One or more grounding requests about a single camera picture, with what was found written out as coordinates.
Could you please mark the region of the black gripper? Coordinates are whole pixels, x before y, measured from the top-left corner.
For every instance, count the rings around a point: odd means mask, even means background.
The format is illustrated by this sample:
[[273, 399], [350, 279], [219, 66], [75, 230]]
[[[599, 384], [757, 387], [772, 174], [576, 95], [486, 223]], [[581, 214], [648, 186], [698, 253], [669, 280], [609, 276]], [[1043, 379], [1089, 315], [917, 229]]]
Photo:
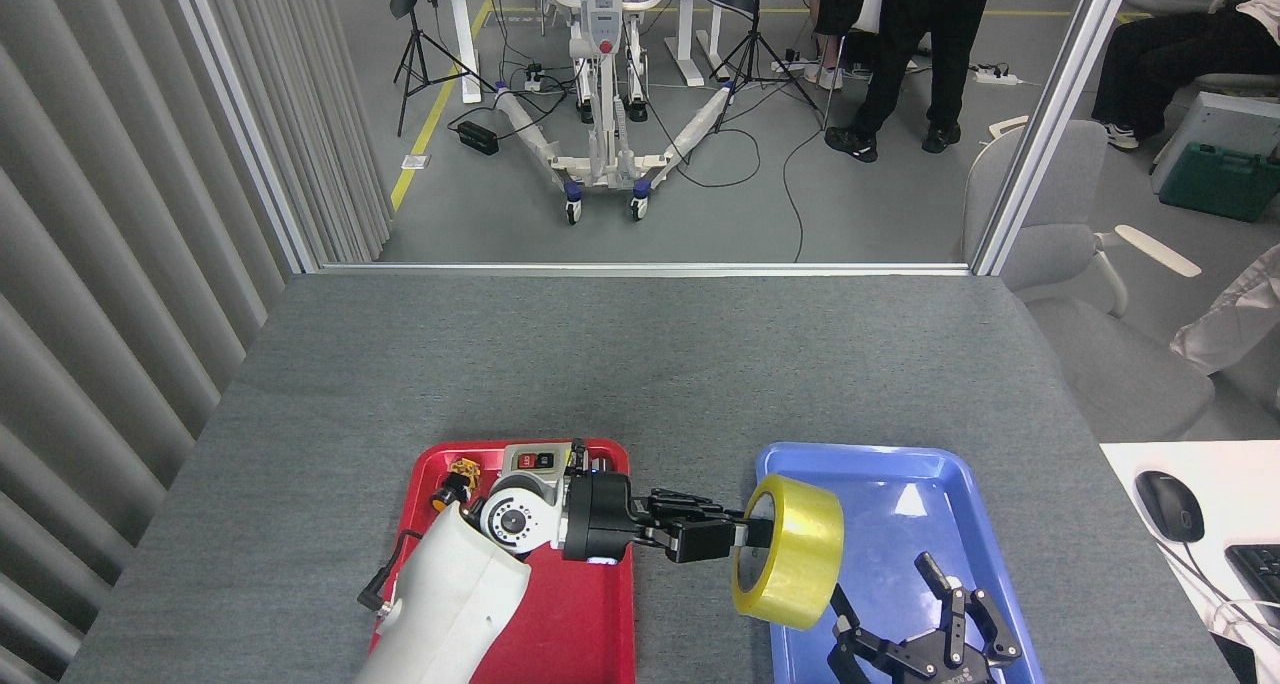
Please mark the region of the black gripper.
[[[941, 602], [938, 629], [945, 634], [943, 662], [900, 656], [887, 657], [890, 642], [865, 631], [841, 585], [833, 588], [829, 605], [836, 620], [835, 644], [827, 665], [838, 681], [869, 681], [864, 664], [887, 674], [892, 683], [996, 683], [995, 671], [1023, 656], [995, 598], [982, 588], [968, 589], [952, 582], [931, 553], [916, 556], [916, 570]], [[966, 623], [972, 620], [983, 638], [982, 655], [964, 655]]]
[[623, 473], [571, 474], [563, 515], [562, 557], [582, 562], [617, 562], [635, 543], [663, 550], [675, 564], [726, 558], [736, 550], [771, 546], [774, 525], [677, 491], [652, 491], [639, 514]]

